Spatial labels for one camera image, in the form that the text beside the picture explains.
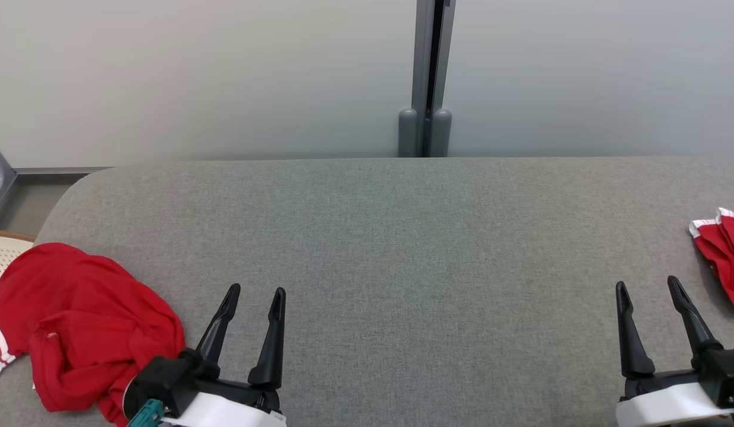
gray fabric surface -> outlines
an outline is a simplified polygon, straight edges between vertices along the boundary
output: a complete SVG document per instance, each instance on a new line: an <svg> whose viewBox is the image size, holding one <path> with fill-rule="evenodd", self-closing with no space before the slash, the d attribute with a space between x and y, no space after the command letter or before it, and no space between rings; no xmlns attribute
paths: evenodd
<svg viewBox="0 0 734 427"><path fill-rule="evenodd" d="M734 309L687 233L734 210L734 164L684 158L183 162L82 179L39 235L117 260L199 340L242 286L223 378L256 363L288 290L290 426L614 425L614 284L658 370L690 350L665 279L726 346ZM0 377L0 425L45 413L28 358Z"/></svg>

baseboard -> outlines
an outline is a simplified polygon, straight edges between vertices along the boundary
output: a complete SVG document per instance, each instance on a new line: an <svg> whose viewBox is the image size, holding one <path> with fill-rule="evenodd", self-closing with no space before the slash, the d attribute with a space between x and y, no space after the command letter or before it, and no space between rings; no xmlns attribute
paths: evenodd
<svg viewBox="0 0 734 427"><path fill-rule="evenodd" d="M88 175L108 167L90 168L15 168L17 175Z"/></svg>

